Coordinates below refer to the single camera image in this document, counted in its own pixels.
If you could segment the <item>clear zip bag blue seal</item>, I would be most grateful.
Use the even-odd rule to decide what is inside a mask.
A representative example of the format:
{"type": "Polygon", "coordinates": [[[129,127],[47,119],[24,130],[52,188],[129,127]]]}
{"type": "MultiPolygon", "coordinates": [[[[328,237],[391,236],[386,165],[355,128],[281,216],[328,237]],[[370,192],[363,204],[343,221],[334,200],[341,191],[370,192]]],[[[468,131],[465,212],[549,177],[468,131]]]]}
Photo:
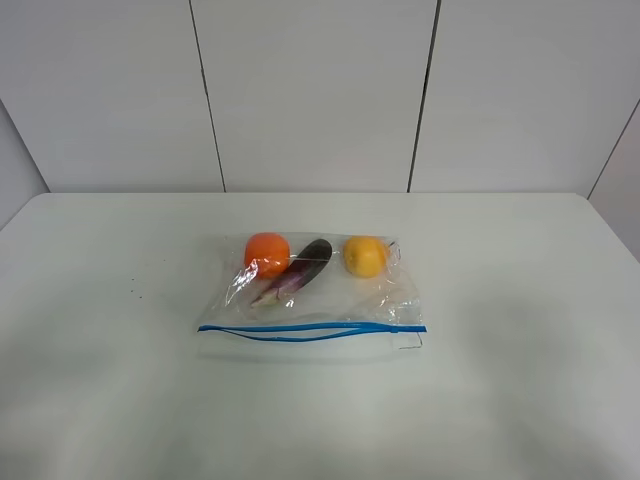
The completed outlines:
{"type": "Polygon", "coordinates": [[[244,266],[245,245],[257,233],[213,238],[216,275],[209,304],[197,321],[201,335],[229,339],[244,353],[301,357],[366,357],[419,349],[428,328],[421,298],[394,237],[316,232],[274,232],[290,245],[290,261],[309,243],[326,239],[333,255],[320,274],[281,303],[251,308],[276,278],[259,279],[244,266]],[[352,236],[373,236],[389,247],[386,268],[373,278],[350,274],[343,247],[352,236]]]}

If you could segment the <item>yellow pear fruit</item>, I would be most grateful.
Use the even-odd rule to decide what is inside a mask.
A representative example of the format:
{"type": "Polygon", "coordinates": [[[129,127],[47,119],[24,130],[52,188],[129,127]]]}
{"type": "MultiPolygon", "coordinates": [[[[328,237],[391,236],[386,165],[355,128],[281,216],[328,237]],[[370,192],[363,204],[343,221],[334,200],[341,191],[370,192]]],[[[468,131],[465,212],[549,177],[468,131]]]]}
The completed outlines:
{"type": "Polygon", "coordinates": [[[352,236],[343,247],[347,271],[359,278],[373,278],[386,268],[389,247],[378,237],[352,236]]]}

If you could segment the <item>orange round fruit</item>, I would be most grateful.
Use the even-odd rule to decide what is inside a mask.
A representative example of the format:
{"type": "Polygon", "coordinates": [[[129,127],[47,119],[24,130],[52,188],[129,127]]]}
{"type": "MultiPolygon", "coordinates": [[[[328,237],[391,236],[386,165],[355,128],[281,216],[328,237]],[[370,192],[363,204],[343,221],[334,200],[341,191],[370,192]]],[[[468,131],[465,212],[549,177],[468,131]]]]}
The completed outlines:
{"type": "Polygon", "coordinates": [[[277,277],[289,266],[289,261],[289,242],[278,233],[257,233],[246,242],[244,266],[259,279],[277,277]]]}

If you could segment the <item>purple eggplant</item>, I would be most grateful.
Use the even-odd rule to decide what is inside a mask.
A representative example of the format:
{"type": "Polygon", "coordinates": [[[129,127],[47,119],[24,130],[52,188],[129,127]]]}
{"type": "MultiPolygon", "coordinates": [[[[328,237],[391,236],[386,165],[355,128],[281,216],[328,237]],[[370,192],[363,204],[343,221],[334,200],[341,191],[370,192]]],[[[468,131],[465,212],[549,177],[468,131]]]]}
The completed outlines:
{"type": "Polygon", "coordinates": [[[332,255],[333,247],[328,240],[320,238],[312,241],[251,302],[250,307],[271,306],[289,299],[320,274],[328,265],[332,255]]]}

